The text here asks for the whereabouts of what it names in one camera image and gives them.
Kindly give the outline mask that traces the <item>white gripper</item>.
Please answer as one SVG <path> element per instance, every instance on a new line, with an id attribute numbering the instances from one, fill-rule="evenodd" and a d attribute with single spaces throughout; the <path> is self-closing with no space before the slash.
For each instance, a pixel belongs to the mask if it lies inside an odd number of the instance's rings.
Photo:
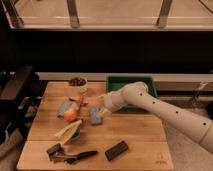
<path id="1" fill-rule="evenodd" d="M 104 100 L 105 108 L 101 109 L 98 113 L 98 117 L 105 117 L 111 114 L 111 112 L 116 112 L 126 105 L 121 91 L 111 91 L 107 94 L 101 94 L 98 96 L 100 100 Z"/>

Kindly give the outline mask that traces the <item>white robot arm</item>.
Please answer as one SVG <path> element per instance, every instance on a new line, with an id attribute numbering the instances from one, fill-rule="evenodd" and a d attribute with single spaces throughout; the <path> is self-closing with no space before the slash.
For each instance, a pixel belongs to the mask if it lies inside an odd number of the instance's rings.
<path id="1" fill-rule="evenodd" d="M 111 113 L 134 105 L 155 114 L 213 154 L 213 121 L 151 96 L 144 82 L 126 84 L 103 94 L 102 98 L 104 109 Z"/>

